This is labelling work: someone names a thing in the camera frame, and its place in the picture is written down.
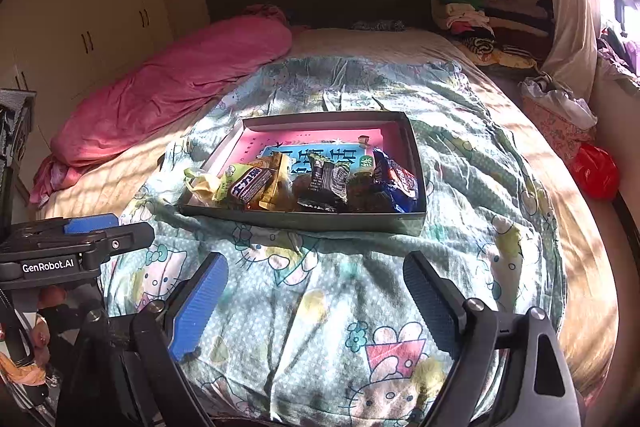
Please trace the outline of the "left hand red nails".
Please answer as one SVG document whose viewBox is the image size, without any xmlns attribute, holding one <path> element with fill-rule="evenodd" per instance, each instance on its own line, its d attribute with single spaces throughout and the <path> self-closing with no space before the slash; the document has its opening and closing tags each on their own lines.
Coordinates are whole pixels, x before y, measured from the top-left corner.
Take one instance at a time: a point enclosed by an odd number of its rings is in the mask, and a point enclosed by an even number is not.
<svg viewBox="0 0 640 427">
<path fill-rule="evenodd" d="M 58 286 L 41 288 L 37 309 L 53 308 L 64 303 L 66 290 Z M 50 360 L 49 343 L 51 333 L 46 319 L 37 312 L 27 327 L 27 334 L 34 348 L 34 361 L 25 366 L 17 366 L 4 352 L 1 352 L 1 374 L 14 384 L 39 386 L 46 381 L 46 365 Z"/>
</svg>

